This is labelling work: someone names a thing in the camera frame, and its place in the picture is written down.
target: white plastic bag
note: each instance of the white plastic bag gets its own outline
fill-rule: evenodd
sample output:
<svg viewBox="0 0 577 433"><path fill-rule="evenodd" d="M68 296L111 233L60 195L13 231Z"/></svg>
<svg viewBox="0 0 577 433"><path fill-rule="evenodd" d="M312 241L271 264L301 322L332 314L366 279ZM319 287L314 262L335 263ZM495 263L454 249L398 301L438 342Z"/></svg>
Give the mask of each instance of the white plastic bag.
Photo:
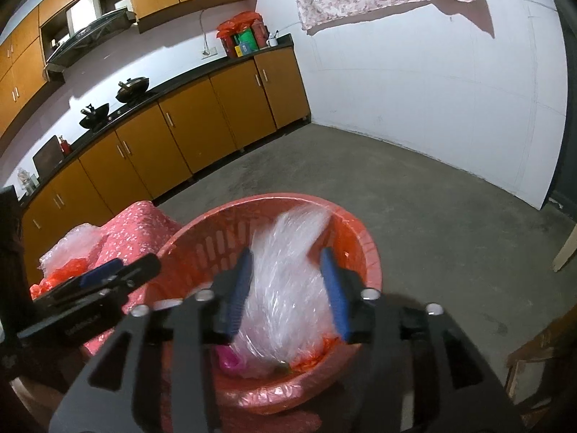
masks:
<svg viewBox="0 0 577 433"><path fill-rule="evenodd" d="M87 259L103 235L98 226L88 223L68 231L66 236L40 258L40 268L44 276L49 276L55 270L64 267L73 258Z"/></svg>
<svg viewBox="0 0 577 433"><path fill-rule="evenodd" d="M307 258L329 218L320 206L300 206L253 236L253 282L231 345L239 364L225 371L264 377L322 352L323 337L336 336L320 270ZM226 367L226 352L218 353Z"/></svg>

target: crumpled plastic bag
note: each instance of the crumpled plastic bag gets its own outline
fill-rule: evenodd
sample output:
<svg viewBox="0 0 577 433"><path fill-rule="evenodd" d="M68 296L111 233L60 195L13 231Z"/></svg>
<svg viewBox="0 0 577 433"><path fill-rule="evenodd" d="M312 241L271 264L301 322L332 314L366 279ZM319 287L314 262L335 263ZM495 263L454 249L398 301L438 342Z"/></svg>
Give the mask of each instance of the crumpled plastic bag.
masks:
<svg viewBox="0 0 577 433"><path fill-rule="evenodd" d="M44 278L30 287L32 299L38 298L69 278L86 273L106 238L98 226L88 223L71 229L40 258Z"/></svg>
<svg viewBox="0 0 577 433"><path fill-rule="evenodd" d="M336 341L322 275L307 257L330 216L319 206L299 206L253 235L253 282L241 328L230 347L216 351L227 374L309 369Z"/></svg>

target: black countertop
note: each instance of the black countertop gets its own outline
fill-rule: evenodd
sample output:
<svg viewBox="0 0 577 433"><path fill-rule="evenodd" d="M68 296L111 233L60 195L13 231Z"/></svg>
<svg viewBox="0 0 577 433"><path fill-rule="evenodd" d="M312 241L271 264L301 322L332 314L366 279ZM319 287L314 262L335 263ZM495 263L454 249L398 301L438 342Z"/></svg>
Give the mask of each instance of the black countertop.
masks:
<svg viewBox="0 0 577 433"><path fill-rule="evenodd" d="M200 67L196 67L192 70L186 71L180 75L175 76L174 78L161 83L154 88L151 88L147 92L147 97L143 99L142 102L138 102L131 106L126 112L122 115L114 119L113 121L105 124L100 130L93 132L88 131L84 135L82 135L78 140L76 140L72 146L72 153L66 156L59 164L52 170L50 175L46 177L40 178L40 185L38 188L31 194L25 195L19 201L19 205L21 208L26 208L28 204L34 199L34 197L42 190L45 184L50 182L57 173L62 171L69 163L76 160L82 153L84 153L92 144L94 144L99 138L102 138L108 132L114 130L118 127L121 123L128 120L132 117L135 113L142 110L146 106L152 104L153 102L158 101L158 99L168 95L172 91L175 91L178 88L196 80L202 78L204 76L210 75L219 70L223 70L225 68L238 65L239 63L246 62L246 60L253 59L255 55L259 53L271 52L274 50L286 48L286 47L293 47L294 43L292 41L291 34L287 34L285 36L278 38L279 45L277 47L269 47L266 49L259 50L258 52L253 52L249 55L245 55L243 57L231 59L228 57L222 57L218 60L214 60L213 62L206 63L201 65Z"/></svg>

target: plastic basket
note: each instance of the plastic basket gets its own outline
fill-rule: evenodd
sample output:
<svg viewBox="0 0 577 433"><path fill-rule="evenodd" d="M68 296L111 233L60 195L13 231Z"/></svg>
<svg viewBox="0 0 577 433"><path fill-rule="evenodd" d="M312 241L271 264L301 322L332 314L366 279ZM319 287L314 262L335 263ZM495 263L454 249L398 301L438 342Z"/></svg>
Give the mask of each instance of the plastic basket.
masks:
<svg viewBox="0 0 577 433"><path fill-rule="evenodd" d="M343 208L322 198L292 193L265 194L219 206L177 232L160 250L162 273L145 288L144 300L183 298L213 276L231 268L241 249L250 245L256 229L272 223L282 212L314 203L330 210L327 230L309 257L318 260L323 246L331 246L339 265L357 271L367 286L381 289L379 255L365 226ZM275 414L317 395L337 380L359 349L336 345L315 367L266 379L229 377L215 367L213 378L219 405L238 406L258 414Z"/></svg>

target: concrete floor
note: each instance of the concrete floor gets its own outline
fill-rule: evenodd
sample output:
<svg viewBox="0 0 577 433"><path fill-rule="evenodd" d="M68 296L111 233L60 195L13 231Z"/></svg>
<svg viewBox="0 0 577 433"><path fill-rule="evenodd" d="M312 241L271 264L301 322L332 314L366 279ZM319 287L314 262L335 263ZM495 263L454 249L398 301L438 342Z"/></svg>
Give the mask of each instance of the concrete floor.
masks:
<svg viewBox="0 0 577 433"><path fill-rule="evenodd" d="M301 192L362 220L383 286L452 314L504 382L507 355L576 301L577 259L553 257L573 223L418 153L318 125L255 149L160 208L181 223L230 200Z"/></svg>

